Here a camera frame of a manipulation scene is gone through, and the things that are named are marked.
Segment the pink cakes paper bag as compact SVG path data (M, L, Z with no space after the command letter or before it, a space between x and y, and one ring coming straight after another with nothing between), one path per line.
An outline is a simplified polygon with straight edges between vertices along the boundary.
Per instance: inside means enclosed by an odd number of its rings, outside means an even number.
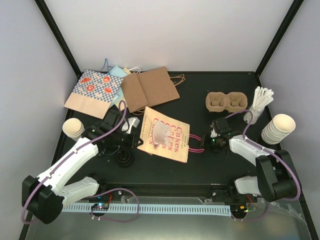
M202 153L202 148L189 148L190 125L168 117L150 107L144 110L140 139L143 144L137 149L150 155L187 163L189 153Z

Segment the pulp cup carrier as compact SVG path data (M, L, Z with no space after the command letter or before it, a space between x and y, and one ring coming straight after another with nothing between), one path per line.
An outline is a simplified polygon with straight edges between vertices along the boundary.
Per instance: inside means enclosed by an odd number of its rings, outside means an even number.
M209 112L236 113L246 110L248 106L248 98L242 92L209 92L205 98L205 106Z

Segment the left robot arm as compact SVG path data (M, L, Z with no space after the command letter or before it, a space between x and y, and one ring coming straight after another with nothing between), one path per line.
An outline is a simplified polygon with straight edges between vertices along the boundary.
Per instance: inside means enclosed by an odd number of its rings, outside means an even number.
M83 128L75 138L75 144L50 168L38 176L27 176L22 182L21 220L29 225L26 212L44 224L52 223L62 210L83 199L98 202L91 207L92 218L101 218L97 211L110 207L114 192L125 192L124 188L107 188L105 177L91 172L80 180L69 180L91 159L97 156L115 156L119 166L129 167L134 161L130 151L143 143L135 132L130 131L132 122L126 111L112 107L104 119Z

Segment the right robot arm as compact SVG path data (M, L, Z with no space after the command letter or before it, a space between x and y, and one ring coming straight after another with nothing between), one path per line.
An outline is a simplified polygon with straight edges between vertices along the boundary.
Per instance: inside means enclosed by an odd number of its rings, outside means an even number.
M201 140L205 150L231 151L255 166L255 176L243 176L232 181L228 198L240 201L246 194L262 197L269 203L285 199L296 201L301 195L301 186L293 170L286 164L290 154L264 147L237 132L211 137L205 134Z

